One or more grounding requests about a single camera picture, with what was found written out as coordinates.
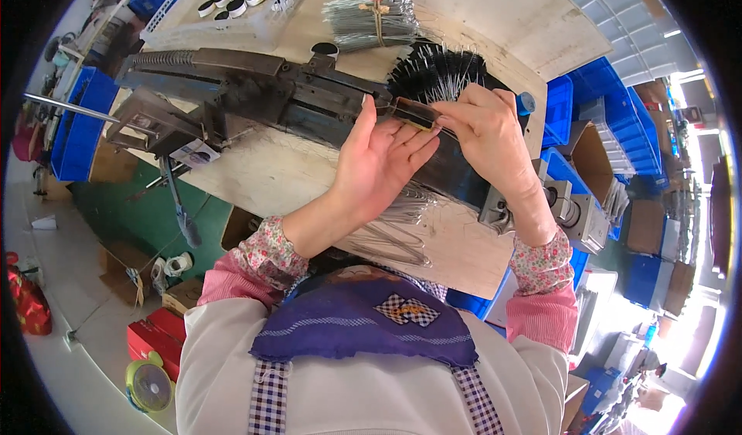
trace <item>workshop floor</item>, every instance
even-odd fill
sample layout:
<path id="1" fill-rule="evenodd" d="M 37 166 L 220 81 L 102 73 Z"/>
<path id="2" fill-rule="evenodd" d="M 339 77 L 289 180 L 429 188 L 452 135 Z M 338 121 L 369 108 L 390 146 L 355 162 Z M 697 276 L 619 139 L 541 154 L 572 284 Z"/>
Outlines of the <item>workshop floor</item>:
<path id="1" fill-rule="evenodd" d="M 231 205 L 178 180 L 183 206 L 194 218 L 203 241 L 200 247 L 192 249 L 180 236 L 169 188 L 158 187 L 137 201 L 125 201 L 127 196 L 143 189 L 159 175 L 153 166 L 140 161 L 130 182 L 75 182 L 69 189 L 75 205 L 104 244 L 126 241 L 150 256 L 162 250 L 160 256 L 165 259 L 189 252 L 194 265 L 181 278 L 203 278 L 203 273 L 224 254 L 220 241 Z"/>

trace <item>wire bundle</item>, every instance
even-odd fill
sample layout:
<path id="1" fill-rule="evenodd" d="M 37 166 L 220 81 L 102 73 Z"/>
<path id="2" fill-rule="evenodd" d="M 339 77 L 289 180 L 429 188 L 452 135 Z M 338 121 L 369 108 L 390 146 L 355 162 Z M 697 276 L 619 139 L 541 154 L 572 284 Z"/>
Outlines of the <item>wire bundle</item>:
<path id="1" fill-rule="evenodd" d="M 390 45 L 412 44 L 419 32 L 412 0 L 381 0 L 377 24 L 371 0 L 326 0 L 325 22 L 332 25 L 341 52 Z"/>
<path id="2" fill-rule="evenodd" d="M 418 43 L 390 73 L 389 91 L 421 103 L 453 102 L 470 82 L 485 85 L 487 66 L 481 55 Z"/>
<path id="3" fill-rule="evenodd" d="M 425 208 L 436 204 L 438 200 L 432 192 L 410 182 L 379 217 L 362 226 L 357 233 L 348 235 L 346 241 L 357 254 L 411 266 L 430 267 L 431 260 L 422 253 L 422 248 L 425 247 L 422 238 L 404 230 L 399 224 L 417 225 Z"/>

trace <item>embroidered patch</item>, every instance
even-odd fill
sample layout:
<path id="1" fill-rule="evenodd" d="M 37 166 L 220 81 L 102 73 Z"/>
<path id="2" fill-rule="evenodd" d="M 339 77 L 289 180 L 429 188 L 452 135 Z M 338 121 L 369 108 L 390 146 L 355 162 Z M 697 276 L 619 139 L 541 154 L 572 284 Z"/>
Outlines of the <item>embroidered patch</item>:
<path id="1" fill-rule="evenodd" d="M 396 293 L 389 295 L 389 298 L 384 303 L 375 306 L 373 309 L 379 311 L 397 324 L 402 325 L 413 321 L 422 328 L 431 325 L 440 316 L 440 312 L 433 310 L 420 300 L 405 300 Z"/>

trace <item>finger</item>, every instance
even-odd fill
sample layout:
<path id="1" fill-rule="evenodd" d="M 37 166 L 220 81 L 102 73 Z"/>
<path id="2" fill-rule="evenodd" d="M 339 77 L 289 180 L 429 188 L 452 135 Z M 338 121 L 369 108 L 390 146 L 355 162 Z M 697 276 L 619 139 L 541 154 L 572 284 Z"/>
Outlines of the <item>finger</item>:
<path id="1" fill-rule="evenodd" d="M 503 90 L 502 88 L 495 88 L 492 89 L 492 93 L 500 98 L 503 103 L 505 103 L 505 105 L 513 113 L 513 115 L 518 116 L 518 106 L 516 105 L 515 94 L 513 92 L 510 92 L 509 90 Z"/>
<path id="2" fill-rule="evenodd" d="M 502 107 L 501 101 L 493 91 L 473 82 L 466 86 L 458 99 L 459 103 L 469 103 L 470 105 L 488 108 Z"/>
<path id="3" fill-rule="evenodd" d="M 350 129 L 346 142 L 360 148 L 368 148 L 374 125 L 376 125 L 376 105 L 374 105 L 372 96 L 364 95 L 361 113 L 356 119 L 356 124 Z"/>
<path id="4" fill-rule="evenodd" d="M 420 129 L 403 123 L 399 130 L 394 134 L 394 143 L 392 144 L 392 146 L 396 148 L 400 145 L 403 145 L 409 139 L 413 138 L 419 131 Z"/>
<path id="5" fill-rule="evenodd" d="M 412 125 L 405 125 L 404 127 L 410 127 L 415 129 L 415 134 L 404 143 L 404 148 L 408 154 L 413 154 L 427 145 L 428 142 L 436 138 L 438 133 L 441 131 L 440 126 L 434 126 L 430 131 L 422 131 Z"/>
<path id="6" fill-rule="evenodd" d="M 484 114 L 483 108 L 470 105 L 469 103 L 461 102 L 436 102 L 433 103 L 431 106 L 438 112 L 442 113 L 444 116 L 448 116 L 449 118 L 458 121 L 461 125 L 465 125 L 472 131 L 472 133 L 475 133 L 477 136 L 481 135 L 481 131 L 478 131 L 477 128 L 479 124 L 481 124 L 483 121 L 486 121 L 486 118 L 482 117 L 482 115 Z M 448 125 L 441 125 L 446 128 L 450 128 Z M 457 131 L 453 128 L 450 129 L 454 131 L 457 136 L 459 135 L 459 133 L 466 135 L 466 131 Z"/>
<path id="7" fill-rule="evenodd" d="M 380 154 L 388 152 L 394 143 L 396 133 L 403 125 L 404 123 L 399 119 L 388 119 L 376 124 L 369 138 L 369 150 Z"/>
<path id="8" fill-rule="evenodd" d="M 456 138 L 459 139 L 459 143 L 467 143 L 477 138 L 477 134 L 474 132 L 471 126 L 469 126 L 469 124 L 462 123 L 461 121 L 450 116 L 440 116 L 438 119 L 436 119 L 436 124 L 455 133 Z"/>
<path id="9" fill-rule="evenodd" d="M 436 152 L 440 144 L 441 140 L 438 137 L 433 137 L 423 148 L 410 155 L 410 164 L 413 166 L 415 172 L 432 158 L 432 155 Z"/>

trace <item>red bag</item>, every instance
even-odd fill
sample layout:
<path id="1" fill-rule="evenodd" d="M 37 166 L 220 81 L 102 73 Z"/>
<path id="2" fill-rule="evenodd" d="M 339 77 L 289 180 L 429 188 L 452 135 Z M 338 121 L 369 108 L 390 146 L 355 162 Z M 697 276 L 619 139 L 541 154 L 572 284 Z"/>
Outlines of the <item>red bag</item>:
<path id="1" fill-rule="evenodd" d="M 44 148 L 44 134 L 41 123 L 34 123 L 30 127 L 19 127 L 13 140 L 10 142 L 15 157 L 21 161 L 41 162 Z"/>
<path id="2" fill-rule="evenodd" d="M 9 252 L 8 261 L 18 259 L 18 255 Z M 31 335 L 49 335 L 51 333 L 51 310 L 41 288 L 23 276 L 21 270 L 13 264 L 7 265 L 7 277 L 10 281 L 10 295 L 15 303 L 15 314 L 21 323 L 21 330 Z"/>

